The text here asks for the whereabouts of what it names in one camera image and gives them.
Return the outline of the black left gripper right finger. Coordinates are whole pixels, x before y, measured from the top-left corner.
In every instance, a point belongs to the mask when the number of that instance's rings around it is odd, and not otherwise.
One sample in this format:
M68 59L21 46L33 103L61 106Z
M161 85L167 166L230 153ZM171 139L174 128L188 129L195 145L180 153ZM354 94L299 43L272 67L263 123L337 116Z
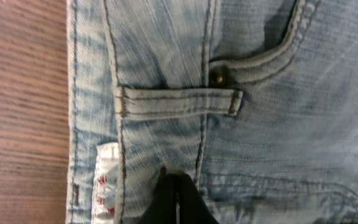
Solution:
M187 174L178 176L180 224L218 224L201 198L192 178Z

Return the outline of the light blue denim shorts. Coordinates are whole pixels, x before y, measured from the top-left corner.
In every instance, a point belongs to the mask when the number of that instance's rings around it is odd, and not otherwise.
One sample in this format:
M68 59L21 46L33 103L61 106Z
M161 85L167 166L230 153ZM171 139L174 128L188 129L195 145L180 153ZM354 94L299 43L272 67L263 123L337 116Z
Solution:
M161 169L219 223L358 223L358 0L69 0L67 46L67 223Z

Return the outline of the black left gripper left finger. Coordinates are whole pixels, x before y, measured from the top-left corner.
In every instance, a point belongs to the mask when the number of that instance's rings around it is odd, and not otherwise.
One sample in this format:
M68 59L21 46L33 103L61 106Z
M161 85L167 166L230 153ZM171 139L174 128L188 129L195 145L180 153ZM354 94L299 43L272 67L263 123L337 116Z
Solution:
M175 184L177 177L167 174L162 167L158 177L152 203L141 216L138 224L174 224L177 221L177 191Z

